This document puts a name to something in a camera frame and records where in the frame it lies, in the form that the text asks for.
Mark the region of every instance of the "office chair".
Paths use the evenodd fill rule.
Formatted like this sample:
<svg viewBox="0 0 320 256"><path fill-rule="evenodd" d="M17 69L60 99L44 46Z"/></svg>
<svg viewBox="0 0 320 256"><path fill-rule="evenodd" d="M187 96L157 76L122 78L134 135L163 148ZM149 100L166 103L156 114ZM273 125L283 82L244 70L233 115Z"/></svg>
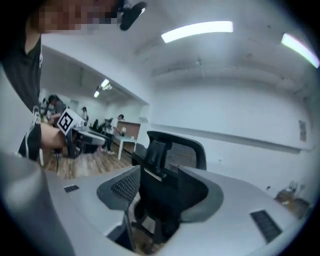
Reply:
<svg viewBox="0 0 320 256"><path fill-rule="evenodd" d="M153 238L166 242L178 229L181 213L207 196L207 188L179 175L179 166L207 169L203 146L192 139L158 131L147 132L147 149L137 144L132 165L141 166L140 201L134 208L133 226ZM155 220L154 234L142 226L149 216Z"/></svg>

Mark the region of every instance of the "wall sign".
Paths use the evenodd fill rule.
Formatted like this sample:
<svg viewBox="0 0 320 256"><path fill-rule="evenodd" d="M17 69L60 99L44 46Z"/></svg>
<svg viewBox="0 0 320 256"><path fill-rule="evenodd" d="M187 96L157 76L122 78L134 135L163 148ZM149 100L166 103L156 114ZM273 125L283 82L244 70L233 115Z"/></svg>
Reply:
<svg viewBox="0 0 320 256"><path fill-rule="evenodd" d="M307 130L306 130L306 122L299 120L299 128L300 128L300 141L307 141Z"/></svg>

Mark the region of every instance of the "wall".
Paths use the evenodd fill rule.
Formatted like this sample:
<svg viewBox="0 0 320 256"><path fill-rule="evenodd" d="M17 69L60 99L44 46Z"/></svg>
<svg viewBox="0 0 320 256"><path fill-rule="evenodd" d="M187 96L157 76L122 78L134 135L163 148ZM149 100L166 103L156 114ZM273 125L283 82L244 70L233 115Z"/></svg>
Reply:
<svg viewBox="0 0 320 256"><path fill-rule="evenodd" d="M89 116L89 125L93 125L96 119L98 119L98 123L101 124L105 121L105 118L107 118L106 113L108 106L106 104L84 96L74 96L73 99L79 101L76 111L79 115L83 112L82 108L86 107L87 114Z"/></svg>
<svg viewBox="0 0 320 256"><path fill-rule="evenodd" d="M169 85L158 87L155 95L148 130L199 141L210 171L250 182L264 191L271 186L267 192L272 196L295 180L306 184L300 196L315 200L319 169L311 149L318 131L311 128L302 102L262 85L237 81ZM299 138L298 120L307 123L305 144ZM209 136L215 133L224 139ZM228 140L230 135L307 150L238 143Z"/></svg>
<svg viewBox="0 0 320 256"><path fill-rule="evenodd" d="M123 114L126 122L140 124L139 114L143 106L141 102L135 99L111 102L108 104L106 115L108 118L116 118Z"/></svg>
<svg viewBox="0 0 320 256"><path fill-rule="evenodd" d="M301 102L263 84L220 81L214 86L172 85L158 89L153 122L311 149L310 121ZM299 120L307 142L300 141Z"/></svg>
<svg viewBox="0 0 320 256"><path fill-rule="evenodd" d="M150 103L151 79L133 72L106 50L87 41L85 36L44 34L41 41L44 46L93 68L116 82L125 92Z"/></svg>

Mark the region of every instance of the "cable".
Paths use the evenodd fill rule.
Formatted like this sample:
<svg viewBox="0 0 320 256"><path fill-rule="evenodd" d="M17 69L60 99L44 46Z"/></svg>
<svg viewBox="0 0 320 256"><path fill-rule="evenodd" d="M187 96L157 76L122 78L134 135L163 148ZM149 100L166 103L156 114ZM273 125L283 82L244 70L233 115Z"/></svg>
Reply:
<svg viewBox="0 0 320 256"><path fill-rule="evenodd" d="M59 169L59 153L55 153L55 158L56 158L56 173L58 173L58 169Z"/></svg>

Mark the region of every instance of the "wall molding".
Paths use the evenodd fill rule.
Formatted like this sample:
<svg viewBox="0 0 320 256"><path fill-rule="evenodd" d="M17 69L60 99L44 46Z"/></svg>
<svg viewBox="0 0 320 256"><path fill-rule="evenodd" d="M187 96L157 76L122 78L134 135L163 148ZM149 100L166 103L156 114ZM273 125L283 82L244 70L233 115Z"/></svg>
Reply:
<svg viewBox="0 0 320 256"><path fill-rule="evenodd" d="M299 154L302 150L304 150L301 148L281 145L281 144L253 139L253 138L223 134L223 133L218 133L213 131L204 131L204 130L182 128L182 127L176 127L176 126L170 126L170 125L161 125L161 124L155 124L155 123L150 124L149 130L160 130L168 133L178 133L182 135L201 137L201 138L221 141L221 142L235 143L235 144L251 146L251 147L261 148L265 150L280 151L280 152L285 152L285 153L290 153L295 155Z"/></svg>

